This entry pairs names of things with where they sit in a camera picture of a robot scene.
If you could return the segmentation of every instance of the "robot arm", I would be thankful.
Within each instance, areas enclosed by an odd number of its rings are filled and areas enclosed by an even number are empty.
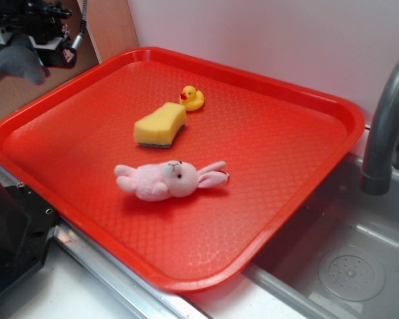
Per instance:
[[[48,67],[74,67],[86,29],[86,0],[75,41],[61,21],[70,16],[60,1],[0,0],[0,80],[18,76],[42,84]]]

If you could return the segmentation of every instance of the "yellow sponge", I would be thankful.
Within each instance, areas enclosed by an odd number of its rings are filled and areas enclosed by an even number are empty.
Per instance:
[[[185,123],[185,107],[167,102],[134,124],[134,140],[141,146],[169,148]]]

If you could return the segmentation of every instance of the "bunny ear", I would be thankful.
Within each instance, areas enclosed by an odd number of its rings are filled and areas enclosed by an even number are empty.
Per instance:
[[[215,163],[212,163],[208,166],[205,166],[204,168],[201,168],[198,171],[198,175],[201,176],[209,171],[219,171],[222,168],[224,168],[226,166],[226,162],[225,161],[217,161]]]
[[[227,182],[228,174],[220,171],[209,171],[199,176],[198,188],[214,187]]]

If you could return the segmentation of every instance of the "sink basin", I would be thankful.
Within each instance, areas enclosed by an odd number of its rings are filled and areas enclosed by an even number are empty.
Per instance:
[[[373,197],[360,165],[349,154],[253,261],[320,318],[399,318],[399,172]]]

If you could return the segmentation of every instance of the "stuffed bunny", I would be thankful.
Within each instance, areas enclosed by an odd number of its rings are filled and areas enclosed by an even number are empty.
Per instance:
[[[167,161],[136,168],[115,167],[118,186],[125,192],[135,193],[144,201],[162,201],[170,197],[191,195],[197,188],[213,187],[225,183],[229,174],[220,171],[224,161],[197,169],[184,161]]]

